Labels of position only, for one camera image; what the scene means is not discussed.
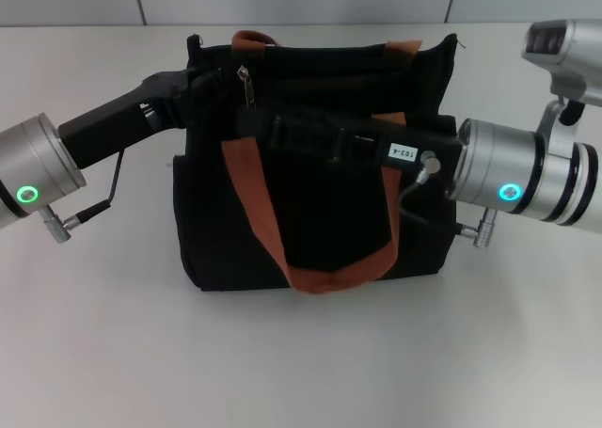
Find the black food bag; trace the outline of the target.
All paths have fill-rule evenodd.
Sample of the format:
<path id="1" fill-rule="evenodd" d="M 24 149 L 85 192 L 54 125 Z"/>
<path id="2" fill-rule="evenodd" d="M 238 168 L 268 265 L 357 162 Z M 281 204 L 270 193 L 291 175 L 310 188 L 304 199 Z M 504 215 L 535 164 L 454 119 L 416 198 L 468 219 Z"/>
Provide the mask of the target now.
<path id="1" fill-rule="evenodd" d="M 259 32 L 230 44 L 187 41 L 187 67 L 221 68 L 223 93 L 186 130 L 173 161 L 173 205 L 182 265 L 204 292 L 292 288 L 324 294 L 371 281 L 434 274 L 456 233 L 456 206 L 431 152 L 417 177 L 261 149 L 233 135 L 246 107 L 237 75 L 248 68 L 255 107 L 308 108 L 403 127 L 443 116 L 457 37 L 367 47 L 289 48 Z"/>

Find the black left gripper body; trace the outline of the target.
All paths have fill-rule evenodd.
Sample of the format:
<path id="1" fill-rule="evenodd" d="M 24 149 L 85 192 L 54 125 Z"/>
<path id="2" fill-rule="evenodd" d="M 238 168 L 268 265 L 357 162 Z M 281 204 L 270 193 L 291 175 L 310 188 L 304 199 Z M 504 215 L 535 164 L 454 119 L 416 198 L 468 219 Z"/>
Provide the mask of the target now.
<path id="1" fill-rule="evenodd" d="M 161 71 L 132 91 L 58 127 L 78 168 L 84 169 L 160 132 L 185 126 L 190 72 Z"/>

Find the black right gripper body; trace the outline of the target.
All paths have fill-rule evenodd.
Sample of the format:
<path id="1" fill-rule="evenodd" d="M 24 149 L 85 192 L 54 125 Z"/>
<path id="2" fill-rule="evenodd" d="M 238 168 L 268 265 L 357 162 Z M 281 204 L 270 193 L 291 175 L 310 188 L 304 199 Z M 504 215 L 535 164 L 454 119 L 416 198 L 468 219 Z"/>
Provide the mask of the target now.
<path id="1" fill-rule="evenodd" d="M 342 160 L 387 167 L 417 177 L 422 168 L 420 158 L 427 151 L 433 152 L 441 165 L 436 175 L 452 178 L 462 151 L 459 140 L 404 127 L 350 133 Z"/>

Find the silver metal zipper pull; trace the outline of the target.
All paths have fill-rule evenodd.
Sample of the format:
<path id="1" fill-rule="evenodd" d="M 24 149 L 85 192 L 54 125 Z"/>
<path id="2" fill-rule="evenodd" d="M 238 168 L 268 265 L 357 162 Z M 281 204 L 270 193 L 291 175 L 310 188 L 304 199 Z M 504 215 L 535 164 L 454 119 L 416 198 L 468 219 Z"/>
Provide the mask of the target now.
<path id="1" fill-rule="evenodd" d="M 237 70 L 237 75 L 238 75 L 239 79 L 241 80 L 243 87 L 244 87 L 246 107 L 248 109 L 254 108 L 256 106 L 255 105 L 255 93 L 254 93 L 254 87 L 253 87 L 251 75 L 250 75 L 248 68 L 244 65 L 241 65 L 239 67 L 239 69 Z"/>

